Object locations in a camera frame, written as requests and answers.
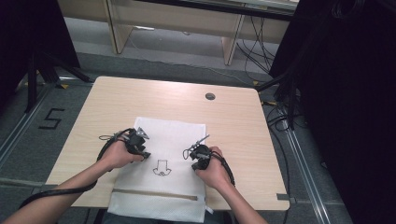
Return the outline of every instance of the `floor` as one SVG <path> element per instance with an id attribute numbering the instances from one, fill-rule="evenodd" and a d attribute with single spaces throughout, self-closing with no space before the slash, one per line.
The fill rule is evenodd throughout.
<path id="1" fill-rule="evenodd" d="M 268 75 L 256 64 L 247 61 L 241 50 L 237 50 L 231 65 L 225 65 L 221 40 L 217 36 L 188 34 L 165 30 L 134 29 L 122 54 L 114 54 L 106 23 L 81 21 L 65 18 L 72 37 L 81 71 L 90 77 L 101 75 L 117 77 L 138 77 L 147 79 L 186 81 L 252 88 L 256 83 L 270 80 Z M 238 41 L 242 49 L 260 50 L 254 41 Z M 272 54 L 276 54 L 278 45 L 265 43 Z M 72 77 L 59 69 L 61 77 Z M 33 121 L 28 124 L 25 133 L 4 164 L 0 164 L 0 221 L 12 214 L 18 204 L 32 190 L 39 189 L 46 181 L 51 166 L 55 163 L 62 145 L 70 132 L 74 120 L 87 97 L 90 86 L 78 80 L 67 80 L 67 91 L 51 90 L 48 99 L 38 109 Z M 39 87 L 42 92 L 46 85 Z M 273 102 L 276 86 L 261 92 L 264 102 Z M 0 140 L 5 142 L 13 127 L 23 115 L 26 86 L 16 92 L 9 107 L 0 115 Z M 55 131 L 39 129 L 47 125 L 43 120 L 52 108 L 65 108 L 71 111 L 65 116 Z M 263 112 L 267 121 L 278 118 L 278 108 L 264 105 Z M 290 146 L 286 132 L 282 131 L 282 122 L 269 122 L 273 129 L 273 143 L 279 168 L 290 193 L 290 210 L 260 211 L 270 223 L 352 223 L 342 199 L 338 195 L 325 165 L 321 163 L 320 153 L 309 132 L 309 124 L 304 116 L 295 119 L 295 135 L 301 153 L 304 156 L 308 173 L 312 176 L 318 196 L 323 201 L 325 214 L 329 222 L 323 222 L 313 206 L 312 195 L 307 190 L 303 178 L 306 173 L 296 160 L 296 153 Z M 52 148 L 51 152 L 43 148 Z M 43 162 L 42 155 L 50 155 Z M 93 223 L 97 209 L 72 208 L 60 220 L 60 223 Z"/>

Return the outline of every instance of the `white cloth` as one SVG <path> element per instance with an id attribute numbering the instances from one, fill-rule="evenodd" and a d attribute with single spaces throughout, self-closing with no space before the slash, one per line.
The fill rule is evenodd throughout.
<path id="1" fill-rule="evenodd" d="M 126 217 L 204 222 L 205 183 L 183 151 L 205 137 L 204 124 L 137 118 L 134 128 L 148 135 L 150 157 L 120 170 L 108 212 Z"/>

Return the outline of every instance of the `wooden table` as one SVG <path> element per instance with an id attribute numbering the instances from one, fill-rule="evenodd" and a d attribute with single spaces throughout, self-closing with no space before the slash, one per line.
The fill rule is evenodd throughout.
<path id="1" fill-rule="evenodd" d="M 207 93 L 215 94 L 207 100 Z M 133 127 L 136 117 L 206 124 L 208 146 L 218 146 L 233 170 L 236 187 L 256 210 L 286 210 L 286 194 L 258 93 L 253 89 L 99 77 L 78 115 L 47 184 L 60 184 L 93 164 L 104 145 L 100 135 Z M 119 170 L 102 176 L 74 206 L 107 207 Z M 230 209 L 206 187 L 207 205 Z"/>

